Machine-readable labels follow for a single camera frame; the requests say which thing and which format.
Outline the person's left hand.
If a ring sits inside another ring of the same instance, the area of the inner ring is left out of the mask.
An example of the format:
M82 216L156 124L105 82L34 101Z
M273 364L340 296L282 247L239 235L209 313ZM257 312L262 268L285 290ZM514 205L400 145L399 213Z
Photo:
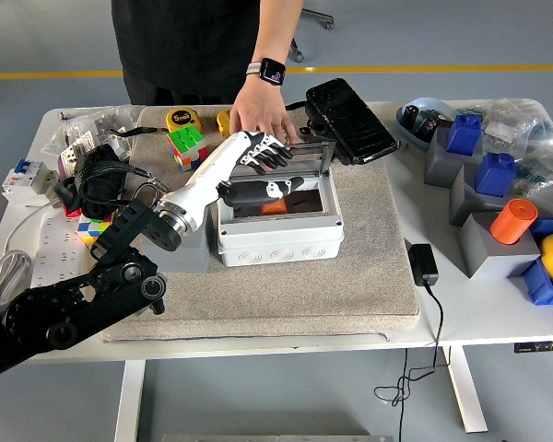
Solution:
M265 82L259 76L247 76L230 111L229 130L264 132L280 143L296 144L299 138L289 118L280 86Z

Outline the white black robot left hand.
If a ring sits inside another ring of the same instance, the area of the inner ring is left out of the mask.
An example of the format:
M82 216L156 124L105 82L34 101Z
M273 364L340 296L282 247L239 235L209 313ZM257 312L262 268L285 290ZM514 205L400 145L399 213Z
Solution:
M293 158L290 149L262 132L238 132L220 144L186 184L165 194L156 208L159 216L179 234L195 232L204 211L219 198L219 184L229 180L239 165L264 175L266 169L285 167Z

